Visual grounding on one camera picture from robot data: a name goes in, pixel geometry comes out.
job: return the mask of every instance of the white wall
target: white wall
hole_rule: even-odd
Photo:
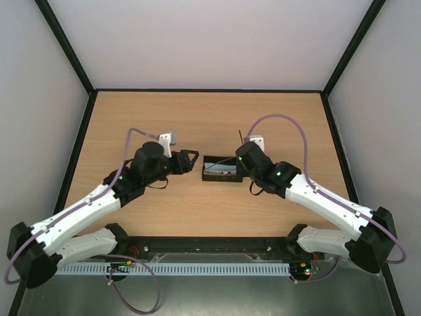
[[[53,212],[87,94],[34,1],[2,1],[0,42],[3,275],[11,227]],[[0,282],[0,315],[16,289]]]
[[[322,90],[371,0],[50,0],[96,88]]]
[[[330,98],[361,201],[393,212],[408,249],[391,266],[407,315],[421,308],[420,12],[420,1],[387,1]]]

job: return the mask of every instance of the silver metal floor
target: silver metal floor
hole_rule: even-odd
[[[322,271],[331,267],[323,262]],[[314,284],[294,284],[286,276],[158,278],[162,302],[155,316],[394,315],[382,276],[347,263],[328,280]],[[148,310],[155,302],[155,285],[149,276],[130,276],[118,287],[138,309]],[[19,315],[135,314],[120,303],[102,275],[56,275],[43,286],[26,291]]]

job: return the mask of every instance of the wooden work surface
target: wooden work surface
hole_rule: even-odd
[[[78,201],[117,169],[130,127],[152,134],[177,131],[174,150],[201,154],[194,170],[169,176],[165,190],[147,188],[122,209],[83,232],[119,223],[131,236],[286,236],[297,223],[333,225],[316,213],[278,196],[249,193],[243,183],[203,182],[204,155],[234,155],[243,135],[261,116],[282,113],[304,128],[309,142],[310,176],[347,197],[345,183],[317,93],[99,92],[67,205]],[[292,123],[270,118],[253,132],[264,136],[273,162],[303,168],[303,141]],[[129,157],[150,139],[134,134]]]

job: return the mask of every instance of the black cable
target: black cable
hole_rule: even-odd
[[[131,163],[132,161],[133,161],[133,158],[127,159],[124,161],[124,165],[127,165],[128,163]]]
[[[239,133],[239,139],[241,140],[241,144],[244,145],[243,135],[241,135],[241,130],[238,130],[238,133]]]
[[[237,157],[228,157],[228,158],[225,158],[225,159],[223,159],[223,160],[221,160],[221,161],[218,161],[217,163],[213,163],[213,164],[211,164],[209,167],[207,167],[207,168],[203,169],[203,171],[209,170],[209,169],[210,169],[210,168],[212,168],[213,166],[220,165],[221,163],[224,163],[224,162],[229,161],[229,160],[231,160],[231,159],[237,159]]]
[[[259,195],[261,195],[262,193],[263,193],[263,189],[261,189],[259,192],[257,192],[257,193],[253,193],[252,191],[251,191],[251,189],[253,188],[253,185],[254,185],[255,183],[252,181],[251,183],[250,183],[250,188],[249,188],[249,191],[250,191],[250,193],[251,194],[253,194],[254,196],[259,196]]]
[[[165,178],[165,181],[166,181],[166,183],[165,183],[165,186],[163,186],[163,187],[161,187],[161,188],[159,188],[159,187],[156,187],[156,186],[147,186],[148,188],[151,188],[151,189],[159,189],[159,190],[163,190],[163,189],[165,189],[167,186],[168,186],[168,178]]]

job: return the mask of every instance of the slotted cable channel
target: slotted cable channel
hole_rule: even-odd
[[[288,263],[148,263],[156,275],[166,276],[260,276],[288,277]],[[104,275],[111,263],[79,262],[67,265],[56,275]],[[149,275],[145,267],[121,268],[113,275]]]

